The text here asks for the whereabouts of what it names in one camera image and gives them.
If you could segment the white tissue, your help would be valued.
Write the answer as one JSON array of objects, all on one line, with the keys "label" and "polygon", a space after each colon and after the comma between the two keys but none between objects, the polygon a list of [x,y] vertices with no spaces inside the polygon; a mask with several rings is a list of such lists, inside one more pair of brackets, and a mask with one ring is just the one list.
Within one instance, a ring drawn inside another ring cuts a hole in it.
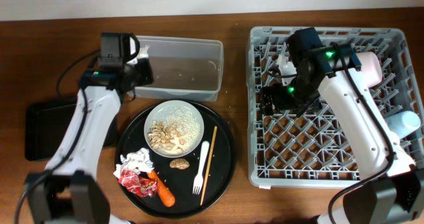
[{"label": "white tissue", "polygon": [[126,156],[119,157],[120,164],[115,165],[113,175],[120,178],[124,170],[129,170],[136,174],[141,172],[150,173],[153,171],[153,162],[150,160],[150,152],[147,148],[141,148],[137,152],[130,152]]},{"label": "white tissue", "polygon": [[135,64],[138,63],[138,60],[144,59],[144,58],[148,58],[148,49],[149,48],[150,48],[150,46],[149,45],[146,45],[144,47],[141,47],[138,50],[138,52],[136,53],[135,46],[134,45],[131,45],[132,55],[136,55],[136,57],[133,58],[132,60],[129,60],[127,62],[127,64],[135,65]]}]

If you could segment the pink bowl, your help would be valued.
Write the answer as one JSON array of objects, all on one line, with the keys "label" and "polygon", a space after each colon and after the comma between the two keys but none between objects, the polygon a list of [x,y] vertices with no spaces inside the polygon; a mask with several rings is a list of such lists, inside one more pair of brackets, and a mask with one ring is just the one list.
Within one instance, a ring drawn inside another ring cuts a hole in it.
[{"label": "pink bowl", "polygon": [[367,87],[379,84],[382,79],[382,69],[377,55],[373,52],[361,52],[356,54],[363,72],[363,80]]}]

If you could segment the white cup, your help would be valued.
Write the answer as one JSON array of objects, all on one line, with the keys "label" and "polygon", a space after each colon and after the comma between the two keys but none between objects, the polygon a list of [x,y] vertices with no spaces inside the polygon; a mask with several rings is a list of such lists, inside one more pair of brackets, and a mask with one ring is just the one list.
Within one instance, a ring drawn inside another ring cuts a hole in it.
[{"label": "white cup", "polygon": [[415,132],[421,126],[419,116],[412,111],[402,111],[385,118],[389,129],[400,139]]}]

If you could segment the red snack wrapper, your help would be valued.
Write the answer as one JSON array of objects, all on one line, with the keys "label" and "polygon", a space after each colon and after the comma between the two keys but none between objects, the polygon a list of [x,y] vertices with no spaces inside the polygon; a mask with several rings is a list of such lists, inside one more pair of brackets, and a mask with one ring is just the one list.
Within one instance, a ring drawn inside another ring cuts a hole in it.
[{"label": "red snack wrapper", "polygon": [[139,176],[130,170],[123,170],[119,178],[120,185],[138,197],[154,197],[158,191],[157,181]]}]

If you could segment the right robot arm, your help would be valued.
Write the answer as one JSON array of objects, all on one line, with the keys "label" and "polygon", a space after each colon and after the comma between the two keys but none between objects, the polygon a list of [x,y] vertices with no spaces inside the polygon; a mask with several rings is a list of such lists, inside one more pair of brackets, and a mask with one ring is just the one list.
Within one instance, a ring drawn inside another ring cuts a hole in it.
[{"label": "right robot arm", "polygon": [[261,89],[263,112],[291,109],[298,115],[323,98],[353,151],[360,181],[338,193],[316,223],[402,223],[423,213],[423,170],[400,145],[378,110],[370,88],[382,81],[377,55],[347,44],[289,42],[296,73],[289,85]]}]

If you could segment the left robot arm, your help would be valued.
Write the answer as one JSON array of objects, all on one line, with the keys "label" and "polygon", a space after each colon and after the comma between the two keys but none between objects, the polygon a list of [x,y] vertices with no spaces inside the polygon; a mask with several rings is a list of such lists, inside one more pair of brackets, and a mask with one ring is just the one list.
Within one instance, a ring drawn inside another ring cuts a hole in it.
[{"label": "left robot arm", "polygon": [[86,70],[64,138],[42,173],[30,173],[14,222],[27,201],[35,223],[122,223],[97,183],[97,167],[109,127],[126,92],[153,82],[147,58],[108,70]]}]

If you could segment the grey dishwasher rack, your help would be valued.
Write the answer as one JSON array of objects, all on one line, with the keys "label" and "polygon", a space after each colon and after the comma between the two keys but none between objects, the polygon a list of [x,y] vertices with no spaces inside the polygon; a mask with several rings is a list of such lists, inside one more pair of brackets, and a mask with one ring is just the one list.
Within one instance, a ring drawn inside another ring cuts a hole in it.
[{"label": "grey dishwasher rack", "polygon": [[[270,188],[345,188],[359,179],[356,162],[340,125],[327,104],[296,117],[291,111],[266,116],[260,90],[277,82],[267,74],[278,60],[290,57],[292,27],[254,27],[246,48],[248,89],[248,179]],[[349,43],[357,52],[373,52],[382,67],[382,82],[371,90],[378,109],[388,117],[402,111],[423,114],[409,47],[398,28],[319,27],[323,44]]]}]

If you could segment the clear plastic bin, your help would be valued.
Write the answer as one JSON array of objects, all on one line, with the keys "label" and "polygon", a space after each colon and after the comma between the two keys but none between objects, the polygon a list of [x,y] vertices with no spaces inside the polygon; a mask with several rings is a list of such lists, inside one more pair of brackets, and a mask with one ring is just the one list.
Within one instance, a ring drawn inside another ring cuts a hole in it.
[{"label": "clear plastic bin", "polygon": [[148,55],[154,82],[138,85],[129,95],[156,99],[211,101],[218,98],[224,70],[219,40],[139,36]]}]

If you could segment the grey plate with food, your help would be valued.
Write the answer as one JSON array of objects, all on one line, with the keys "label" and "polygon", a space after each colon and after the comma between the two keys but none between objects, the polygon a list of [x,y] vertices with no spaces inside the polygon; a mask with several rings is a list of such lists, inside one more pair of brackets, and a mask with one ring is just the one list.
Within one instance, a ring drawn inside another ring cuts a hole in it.
[{"label": "grey plate with food", "polygon": [[194,151],[204,134],[204,121],[194,105],[169,100],[155,106],[144,122],[147,145],[160,156],[179,158]]}]

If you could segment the black rectangular tray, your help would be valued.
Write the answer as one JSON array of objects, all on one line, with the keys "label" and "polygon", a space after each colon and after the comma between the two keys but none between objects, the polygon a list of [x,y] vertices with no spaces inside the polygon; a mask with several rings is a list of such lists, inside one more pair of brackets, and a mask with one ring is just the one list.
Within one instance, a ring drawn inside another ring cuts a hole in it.
[{"label": "black rectangular tray", "polygon": [[60,146],[76,108],[75,101],[56,99],[34,103],[26,109],[25,158],[52,158]]}]

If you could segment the walnut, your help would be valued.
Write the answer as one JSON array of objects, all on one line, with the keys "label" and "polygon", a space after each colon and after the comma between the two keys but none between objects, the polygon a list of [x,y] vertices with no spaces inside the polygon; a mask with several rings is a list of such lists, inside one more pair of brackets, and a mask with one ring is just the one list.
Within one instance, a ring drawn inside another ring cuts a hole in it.
[{"label": "walnut", "polygon": [[170,167],[185,170],[189,168],[189,162],[184,158],[177,158],[170,162]]}]

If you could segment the wooden chopstick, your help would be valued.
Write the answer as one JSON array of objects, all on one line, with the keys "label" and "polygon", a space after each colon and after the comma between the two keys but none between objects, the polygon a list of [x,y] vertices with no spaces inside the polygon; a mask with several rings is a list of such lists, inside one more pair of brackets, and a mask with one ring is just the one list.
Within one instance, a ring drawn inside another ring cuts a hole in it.
[{"label": "wooden chopstick", "polygon": [[206,188],[207,188],[209,171],[210,171],[210,167],[211,167],[211,160],[212,160],[212,157],[213,157],[213,149],[214,149],[214,146],[215,146],[217,129],[218,129],[218,127],[215,126],[214,130],[213,130],[213,138],[212,138],[211,146],[210,146],[210,149],[209,149],[209,156],[208,156],[208,160],[207,160],[205,178],[204,178],[204,181],[203,181],[203,187],[202,187],[203,189],[202,189],[202,193],[201,193],[200,206],[203,206],[203,202],[204,202],[204,199],[205,199],[205,192],[206,192]]}]

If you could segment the round black tray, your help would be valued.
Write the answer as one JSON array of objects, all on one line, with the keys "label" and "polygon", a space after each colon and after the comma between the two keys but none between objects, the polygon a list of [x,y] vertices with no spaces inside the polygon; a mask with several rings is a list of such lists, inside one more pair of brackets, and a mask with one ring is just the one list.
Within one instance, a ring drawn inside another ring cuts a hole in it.
[{"label": "round black tray", "polygon": [[206,175],[208,181],[204,198],[201,199],[200,195],[192,192],[193,180],[199,166],[200,147],[183,157],[189,162],[189,167],[185,170],[171,168],[170,158],[149,150],[154,171],[176,199],[175,204],[171,207],[166,207],[159,196],[139,197],[128,191],[126,187],[120,186],[123,193],[135,206],[155,217],[181,219],[201,213],[225,193],[235,172],[236,142],[229,125],[212,108],[199,102],[190,101],[189,103],[198,109],[204,120],[205,130],[201,140],[211,141],[214,128],[217,128],[211,165],[209,173]]}]

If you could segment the white plastic fork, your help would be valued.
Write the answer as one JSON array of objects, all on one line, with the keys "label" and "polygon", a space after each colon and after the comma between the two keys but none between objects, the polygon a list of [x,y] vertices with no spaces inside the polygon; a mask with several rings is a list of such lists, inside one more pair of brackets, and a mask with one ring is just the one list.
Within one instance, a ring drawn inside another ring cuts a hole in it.
[{"label": "white plastic fork", "polygon": [[199,167],[197,174],[193,180],[193,194],[199,195],[203,185],[203,169],[206,162],[206,157],[209,151],[209,142],[203,141],[201,143],[201,152],[199,157]]}]

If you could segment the orange carrot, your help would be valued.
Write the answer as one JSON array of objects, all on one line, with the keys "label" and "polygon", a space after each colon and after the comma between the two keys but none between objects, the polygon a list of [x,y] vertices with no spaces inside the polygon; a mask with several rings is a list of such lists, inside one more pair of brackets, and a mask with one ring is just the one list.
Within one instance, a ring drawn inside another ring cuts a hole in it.
[{"label": "orange carrot", "polygon": [[148,172],[147,175],[151,180],[157,181],[157,186],[158,186],[157,192],[162,203],[166,207],[173,206],[176,202],[176,199],[174,195],[172,194],[172,192],[164,185],[164,183],[158,177],[157,173],[155,173],[155,171],[152,170],[151,172]]}]

